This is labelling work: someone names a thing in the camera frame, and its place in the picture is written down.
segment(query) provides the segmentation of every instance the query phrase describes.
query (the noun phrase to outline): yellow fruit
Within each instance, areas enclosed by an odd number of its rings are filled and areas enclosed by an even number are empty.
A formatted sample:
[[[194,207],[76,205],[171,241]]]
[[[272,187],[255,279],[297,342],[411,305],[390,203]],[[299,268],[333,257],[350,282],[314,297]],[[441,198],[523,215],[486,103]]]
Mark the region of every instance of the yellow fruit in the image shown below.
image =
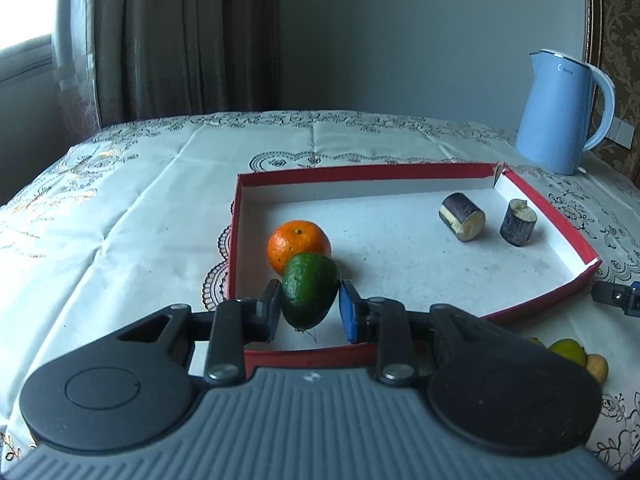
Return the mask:
[[[587,354],[575,339],[561,339],[553,343],[549,350],[565,357],[580,366],[587,363]]]
[[[607,360],[599,354],[587,355],[587,371],[603,385],[609,375],[609,364]]]
[[[542,346],[542,348],[546,348],[545,344],[542,341],[540,341],[540,339],[538,339],[537,337],[528,337],[527,341],[529,341],[530,343],[533,343],[534,345]]]

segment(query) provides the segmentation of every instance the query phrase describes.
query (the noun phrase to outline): lemon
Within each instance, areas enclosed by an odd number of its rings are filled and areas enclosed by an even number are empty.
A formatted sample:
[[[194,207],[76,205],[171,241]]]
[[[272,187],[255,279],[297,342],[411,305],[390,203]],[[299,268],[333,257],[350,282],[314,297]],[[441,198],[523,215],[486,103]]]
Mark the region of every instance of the lemon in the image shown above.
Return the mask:
[[[565,357],[580,366],[587,363],[587,354],[575,339],[561,339],[553,343],[549,350]]]
[[[545,344],[542,341],[540,341],[540,339],[538,339],[537,337],[528,337],[527,341],[529,341],[530,343],[533,343],[534,345],[542,346],[542,348],[546,348]]]

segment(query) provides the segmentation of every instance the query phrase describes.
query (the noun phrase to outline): wood log piece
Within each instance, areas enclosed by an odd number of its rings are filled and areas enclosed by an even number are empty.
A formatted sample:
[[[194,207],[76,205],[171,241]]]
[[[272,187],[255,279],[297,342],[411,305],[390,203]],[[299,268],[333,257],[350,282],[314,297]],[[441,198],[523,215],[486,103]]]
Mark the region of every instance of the wood log piece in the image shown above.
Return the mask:
[[[500,234],[511,245],[522,247],[533,234],[538,215],[527,205],[526,200],[514,198],[507,206]]]
[[[484,227],[484,212],[463,193],[454,193],[442,201],[442,221],[461,242],[473,240]]]

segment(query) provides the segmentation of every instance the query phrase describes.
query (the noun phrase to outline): cardboard tray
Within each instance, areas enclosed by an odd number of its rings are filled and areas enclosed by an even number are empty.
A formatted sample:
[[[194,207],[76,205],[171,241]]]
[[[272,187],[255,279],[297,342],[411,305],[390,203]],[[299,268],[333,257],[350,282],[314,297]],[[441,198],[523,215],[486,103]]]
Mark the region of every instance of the cardboard tray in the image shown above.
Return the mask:
[[[464,192],[485,212],[477,238],[460,242],[438,216],[442,200]],[[507,204],[529,201],[538,222],[529,244],[499,233]],[[273,272],[265,248],[286,221],[317,223],[342,277],[363,298],[385,296],[408,310],[450,303],[505,322],[584,288],[601,263],[582,235],[522,178],[497,164],[345,166],[240,174],[234,200],[228,298],[257,297]],[[322,323],[296,332],[280,319],[275,340],[245,349],[256,366],[370,364],[375,346],[348,344],[337,299]]]

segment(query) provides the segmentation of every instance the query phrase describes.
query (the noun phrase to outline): table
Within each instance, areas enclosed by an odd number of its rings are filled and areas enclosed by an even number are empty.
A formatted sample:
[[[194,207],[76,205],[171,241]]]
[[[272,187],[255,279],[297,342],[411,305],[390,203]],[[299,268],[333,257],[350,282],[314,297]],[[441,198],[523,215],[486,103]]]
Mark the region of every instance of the table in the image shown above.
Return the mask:
[[[17,402],[32,370],[168,304],[201,310],[222,298],[238,173],[506,162],[598,251],[599,279],[638,280],[640,192],[591,153],[575,176],[561,176],[533,166],[513,141],[477,123],[293,111],[137,121],[72,147],[0,208],[0,471],[32,445]],[[573,337],[607,357],[588,447],[615,470],[640,456],[640,320],[585,291],[514,329],[546,344]]]

